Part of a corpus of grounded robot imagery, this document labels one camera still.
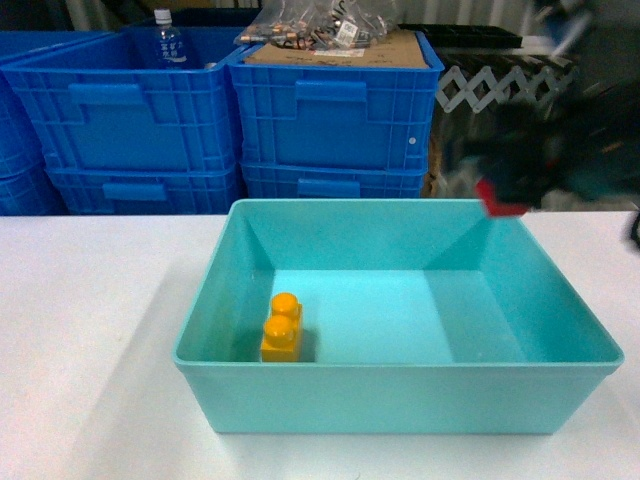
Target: bin floor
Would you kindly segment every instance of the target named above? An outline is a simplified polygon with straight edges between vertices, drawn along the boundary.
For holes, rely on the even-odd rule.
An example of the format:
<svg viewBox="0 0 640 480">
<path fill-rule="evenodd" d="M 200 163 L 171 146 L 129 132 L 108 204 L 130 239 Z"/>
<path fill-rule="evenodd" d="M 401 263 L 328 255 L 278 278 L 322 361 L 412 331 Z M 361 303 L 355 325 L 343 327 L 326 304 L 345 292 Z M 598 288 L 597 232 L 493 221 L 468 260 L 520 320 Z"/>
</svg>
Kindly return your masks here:
<svg viewBox="0 0 640 480">
<path fill-rule="evenodd" d="M 302 361 L 522 362 L 484 275 L 456 270 L 277 270 L 304 305 Z"/>
</svg>

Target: white table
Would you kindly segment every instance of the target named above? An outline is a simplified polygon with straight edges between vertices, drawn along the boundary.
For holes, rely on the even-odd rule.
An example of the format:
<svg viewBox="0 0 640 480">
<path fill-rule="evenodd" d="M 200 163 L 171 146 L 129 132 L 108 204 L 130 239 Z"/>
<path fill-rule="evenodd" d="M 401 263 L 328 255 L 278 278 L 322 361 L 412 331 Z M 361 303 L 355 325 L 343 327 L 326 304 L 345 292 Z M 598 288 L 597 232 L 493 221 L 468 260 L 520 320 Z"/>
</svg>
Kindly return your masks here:
<svg viewBox="0 0 640 480">
<path fill-rule="evenodd" d="M 0 478 L 640 478 L 630 218 L 524 219 L 626 353 L 552 436 L 218 435 L 170 353 L 225 217 L 1 218 Z"/>
</svg>

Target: black tray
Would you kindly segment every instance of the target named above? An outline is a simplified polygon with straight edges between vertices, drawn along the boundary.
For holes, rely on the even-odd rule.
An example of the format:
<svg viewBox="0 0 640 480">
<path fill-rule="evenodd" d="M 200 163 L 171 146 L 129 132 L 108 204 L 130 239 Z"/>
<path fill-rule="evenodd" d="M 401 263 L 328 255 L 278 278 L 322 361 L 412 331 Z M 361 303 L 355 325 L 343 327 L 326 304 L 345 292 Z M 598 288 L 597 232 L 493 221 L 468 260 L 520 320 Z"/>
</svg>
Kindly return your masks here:
<svg viewBox="0 0 640 480">
<path fill-rule="evenodd" d="M 401 24 L 400 28 L 423 32 L 432 47 L 520 48 L 522 37 L 500 27 L 483 25 Z"/>
</svg>

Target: plastic bag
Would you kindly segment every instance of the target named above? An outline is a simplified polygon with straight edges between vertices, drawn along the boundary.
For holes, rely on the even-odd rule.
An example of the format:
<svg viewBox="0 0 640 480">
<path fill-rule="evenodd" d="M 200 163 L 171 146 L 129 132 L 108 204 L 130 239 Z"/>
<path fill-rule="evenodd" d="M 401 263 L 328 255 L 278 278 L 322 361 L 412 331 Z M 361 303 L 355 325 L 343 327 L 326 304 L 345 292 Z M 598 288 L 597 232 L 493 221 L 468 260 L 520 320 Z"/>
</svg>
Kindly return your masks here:
<svg viewBox="0 0 640 480">
<path fill-rule="evenodd" d="M 300 50 L 366 48 L 396 23 L 395 1 L 276 0 L 265 6 L 236 43 Z"/>
</svg>

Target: yellow toy brick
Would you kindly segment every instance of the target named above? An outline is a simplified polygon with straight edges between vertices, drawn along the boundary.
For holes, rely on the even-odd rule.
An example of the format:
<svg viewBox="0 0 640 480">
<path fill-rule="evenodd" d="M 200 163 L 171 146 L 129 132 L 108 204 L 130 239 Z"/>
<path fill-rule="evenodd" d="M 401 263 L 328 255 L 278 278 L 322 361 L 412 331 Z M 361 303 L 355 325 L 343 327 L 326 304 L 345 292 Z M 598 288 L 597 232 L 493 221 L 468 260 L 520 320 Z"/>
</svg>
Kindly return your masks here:
<svg viewBox="0 0 640 480">
<path fill-rule="evenodd" d="M 263 362 L 298 362 L 302 349 L 302 305 L 291 293 L 271 300 L 271 316 L 264 324 L 260 346 Z"/>
</svg>

